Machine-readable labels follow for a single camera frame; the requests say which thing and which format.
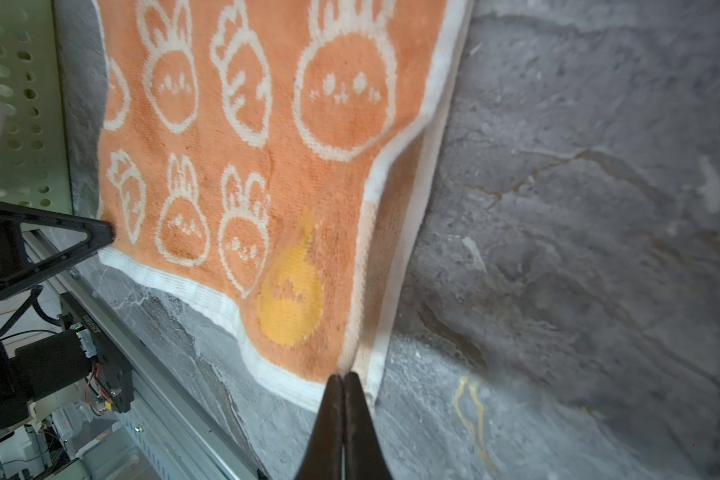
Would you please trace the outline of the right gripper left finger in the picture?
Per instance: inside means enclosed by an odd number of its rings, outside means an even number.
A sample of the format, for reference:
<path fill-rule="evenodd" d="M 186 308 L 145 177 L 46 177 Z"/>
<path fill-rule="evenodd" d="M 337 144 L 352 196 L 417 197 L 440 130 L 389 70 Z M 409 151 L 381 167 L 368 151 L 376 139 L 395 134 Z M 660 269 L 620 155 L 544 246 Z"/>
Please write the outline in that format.
<path fill-rule="evenodd" d="M 325 387 L 307 449 L 295 479 L 343 478 L 344 390 L 339 375 Z"/>

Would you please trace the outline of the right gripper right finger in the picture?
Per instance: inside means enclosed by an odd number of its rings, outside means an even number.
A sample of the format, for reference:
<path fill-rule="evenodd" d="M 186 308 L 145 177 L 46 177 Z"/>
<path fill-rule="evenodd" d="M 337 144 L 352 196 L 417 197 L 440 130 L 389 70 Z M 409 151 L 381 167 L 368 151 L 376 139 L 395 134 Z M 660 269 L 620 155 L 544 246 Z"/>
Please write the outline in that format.
<path fill-rule="evenodd" d="M 344 478 L 392 480 L 384 459 L 359 375 L 343 378 Z"/>

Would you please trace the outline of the yellow-green plastic basket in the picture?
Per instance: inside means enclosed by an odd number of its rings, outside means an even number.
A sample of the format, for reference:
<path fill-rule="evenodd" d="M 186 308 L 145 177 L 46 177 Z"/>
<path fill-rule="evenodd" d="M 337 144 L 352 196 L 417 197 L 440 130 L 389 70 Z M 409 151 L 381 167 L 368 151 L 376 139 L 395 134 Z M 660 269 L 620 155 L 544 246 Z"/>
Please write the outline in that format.
<path fill-rule="evenodd" d="M 0 1 L 0 201 L 70 214 L 53 5 Z"/>

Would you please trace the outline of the orange patterned cream towel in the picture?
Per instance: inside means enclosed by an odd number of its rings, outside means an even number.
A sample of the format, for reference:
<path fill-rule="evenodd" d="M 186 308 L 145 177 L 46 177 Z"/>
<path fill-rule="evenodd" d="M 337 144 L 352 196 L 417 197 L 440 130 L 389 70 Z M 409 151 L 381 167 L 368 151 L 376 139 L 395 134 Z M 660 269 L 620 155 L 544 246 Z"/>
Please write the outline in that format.
<path fill-rule="evenodd" d="M 469 1 L 98 1 L 100 261 L 308 410 L 378 397 Z"/>

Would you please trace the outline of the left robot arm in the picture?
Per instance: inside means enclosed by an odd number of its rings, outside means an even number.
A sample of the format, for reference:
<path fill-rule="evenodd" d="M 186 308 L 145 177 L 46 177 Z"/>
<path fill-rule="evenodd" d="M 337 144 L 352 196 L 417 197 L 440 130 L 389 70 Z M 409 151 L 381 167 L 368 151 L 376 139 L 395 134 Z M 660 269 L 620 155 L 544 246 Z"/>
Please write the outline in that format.
<path fill-rule="evenodd" d="M 74 231 L 83 240 L 33 262 L 25 249 L 23 227 L 43 226 Z M 38 309 L 43 284 L 113 243 L 114 227 L 105 221 L 43 211 L 0 202 L 0 301 L 26 293 L 27 299 L 0 328 L 0 430 L 23 422 L 29 405 L 96 373 L 77 332 L 61 332 L 9 354 L 3 343 L 29 310 Z"/>

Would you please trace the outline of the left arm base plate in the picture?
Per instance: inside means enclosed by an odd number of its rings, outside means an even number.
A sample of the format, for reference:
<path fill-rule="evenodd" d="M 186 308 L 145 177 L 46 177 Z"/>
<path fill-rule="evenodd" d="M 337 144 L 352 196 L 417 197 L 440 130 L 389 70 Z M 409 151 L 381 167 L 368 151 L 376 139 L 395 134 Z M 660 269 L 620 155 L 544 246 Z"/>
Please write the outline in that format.
<path fill-rule="evenodd" d="M 129 412 L 135 398 L 131 363 L 72 293 L 62 293 L 61 303 L 92 365 L 89 389 L 108 410 Z"/>

